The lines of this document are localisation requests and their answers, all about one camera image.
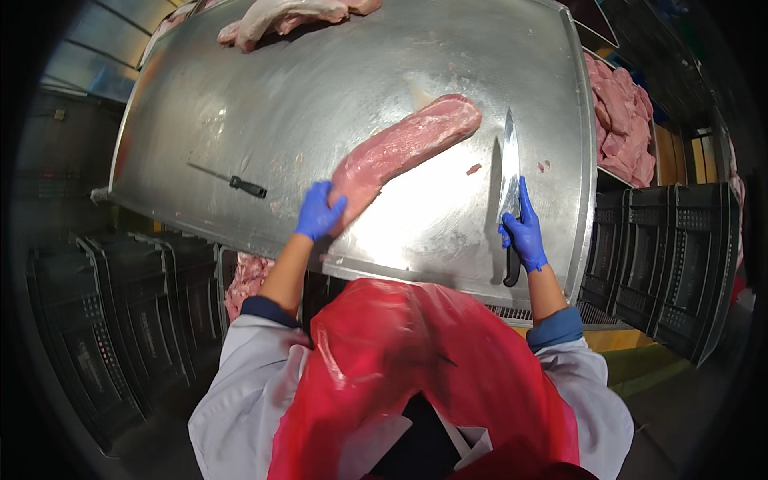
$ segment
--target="stainless steel table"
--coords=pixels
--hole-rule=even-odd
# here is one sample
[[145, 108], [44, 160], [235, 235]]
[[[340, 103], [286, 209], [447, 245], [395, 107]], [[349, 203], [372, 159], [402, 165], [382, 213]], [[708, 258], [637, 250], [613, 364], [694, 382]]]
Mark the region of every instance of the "stainless steel table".
[[[121, 127], [113, 201], [275, 257], [312, 182], [425, 99], [458, 92], [482, 110], [477, 133], [385, 185], [310, 268], [349, 280], [437, 282], [529, 309], [524, 274], [515, 288], [502, 285], [496, 232], [498, 138], [510, 106], [548, 259], [574, 303], [596, 158], [586, 67], [567, 9], [548, 0], [386, 0], [368, 17], [265, 37], [249, 55], [218, 45], [219, 29], [250, 4], [218, 5], [158, 41]], [[266, 199], [188, 161], [263, 185]], [[477, 163], [480, 171], [466, 175]]]

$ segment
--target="hand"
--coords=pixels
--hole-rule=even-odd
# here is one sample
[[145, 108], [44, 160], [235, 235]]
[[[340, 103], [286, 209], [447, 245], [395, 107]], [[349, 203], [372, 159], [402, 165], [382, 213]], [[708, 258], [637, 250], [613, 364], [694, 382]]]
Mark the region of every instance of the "hand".
[[333, 183], [330, 180], [316, 182], [306, 191], [304, 203], [299, 212], [299, 223], [296, 233], [301, 233], [316, 242], [327, 234], [341, 218], [346, 208], [346, 197], [341, 196], [333, 205], [328, 207], [328, 193]]
[[[520, 213], [522, 221], [514, 218], [510, 213], [502, 215], [502, 220], [515, 238], [515, 251], [520, 255], [520, 262], [525, 267], [525, 271], [528, 273], [533, 270], [541, 271], [548, 261], [544, 254], [544, 246], [541, 244], [538, 216], [528, 199], [525, 177], [520, 177]], [[511, 239], [503, 225], [498, 226], [498, 232], [502, 235], [502, 247], [509, 248]]]

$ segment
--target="black knife handle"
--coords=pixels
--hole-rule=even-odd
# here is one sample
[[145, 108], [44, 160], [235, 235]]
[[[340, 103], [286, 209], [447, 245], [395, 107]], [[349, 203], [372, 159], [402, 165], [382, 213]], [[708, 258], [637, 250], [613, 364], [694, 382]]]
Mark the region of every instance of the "black knife handle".
[[239, 188], [242, 191], [253, 195], [254, 197], [259, 197], [259, 198], [266, 197], [266, 188], [261, 187], [260, 185], [246, 182], [245, 180], [238, 177], [237, 175], [230, 178], [230, 187], [234, 188], [235, 190]]
[[515, 236], [512, 235], [512, 232], [506, 225], [504, 225], [504, 230], [507, 230], [507, 235], [509, 235], [511, 242], [509, 247], [507, 247], [507, 276], [504, 278], [504, 285], [512, 287], [517, 284], [520, 277], [520, 255], [515, 250]]

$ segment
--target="knife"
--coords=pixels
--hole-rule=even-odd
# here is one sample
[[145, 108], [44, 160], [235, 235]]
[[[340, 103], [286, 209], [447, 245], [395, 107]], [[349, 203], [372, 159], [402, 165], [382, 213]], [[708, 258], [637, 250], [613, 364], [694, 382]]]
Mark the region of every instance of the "knife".
[[[512, 110], [507, 108], [507, 119], [504, 125], [504, 144], [502, 145], [502, 188], [498, 199], [498, 222], [504, 225], [502, 215], [509, 212], [520, 219], [520, 155], [518, 152], [518, 132]], [[507, 248], [506, 286], [515, 286], [520, 277], [520, 255], [515, 250], [515, 236], [504, 225], [511, 245]]]
[[213, 175], [216, 178], [220, 178], [221, 180], [224, 180], [225, 182], [230, 183], [230, 187], [234, 188], [235, 190], [242, 190], [248, 194], [253, 195], [254, 197], [258, 198], [264, 198], [266, 197], [266, 188], [252, 184], [250, 182], [246, 182], [242, 178], [238, 177], [237, 175], [233, 175], [232, 177], [227, 177], [226, 175], [222, 175], [218, 172], [214, 172], [213, 170], [208, 170], [205, 167], [201, 167], [200, 165], [195, 165], [191, 162], [187, 162], [187, 165], [189, 165], [192, 168], [197, 168], [198, 170], [205, 172], [209, 175]]

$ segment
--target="person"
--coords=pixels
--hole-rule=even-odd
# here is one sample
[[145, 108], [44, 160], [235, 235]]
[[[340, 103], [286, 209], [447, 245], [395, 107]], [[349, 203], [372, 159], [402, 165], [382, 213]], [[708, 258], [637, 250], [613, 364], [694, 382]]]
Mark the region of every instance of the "person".
[[[190, 440], [205, 478], [267, 477], [273, 437], [293, 401], [303, 366], [312, 352], [310, 341], [296, 322], [306, 265], [314, 243], [331, 231], [346, 207], [345, 197], [329, 207], [331, 188], [331, 182], [325, 181], [307, 191], [295, 233], [288, 239], [259, 296], [243, 302], [241, 314], [230, 325], [223, 344], [219, 372], [190, 417]], [[616, 478], [632, 442], [632, 418], [622, 400], [606, 386], [607, 364], [587, 345], [579, 313], [566, 303], [560, 290], [544, 252], [539, 219], [523, 177], [520, 201], [521, 220], [510, 214], [503, 216], [513, 238], [501, 225], [498, 231], [504, 248], [514, 242], [528, 275], [533, 317], [533, 328], [526, 337], [528, 346], [559, 396], [573, 410], [581, 467], [601, 479]], [[429, 413], [424, 411], [434, 412], [429, 406], [421, 408], [425, 400], [417, 397], [403, 412], [411, 420], [411, 414], [426, 418]], [[445, 436], [441, 424], [437, 422], [434, 427], [435, 423], [430, 424], [429, 420], [413, 420], [413, 424], [411, 430], [419, 430], [428, 440], [411, 438], [411, 443], [399, 451], [418, 450], [420, 445], [428, 445], [432, 450], [399, 461], [391, 455], [398, 450], [396, 443], [389, 453], [385, 449], [377, 455], [379, 463], [372, 474], [381, 473], [392, 464], [407, 464], [406, 468], [413, 470], [423, 456], [441, 455], [434, 452], [434, 445], [442, 445], [439, 436]], [[417, 425], [432, 427], [417, 429]], [[405, 441], [407, 436], [408, 433], [398, 442]], [[444, 457], [455, 461], [450, 455]], [[421, 471], [412, 476], [430, 478]], [[402, 471], [388, 476], [406, 477]]]

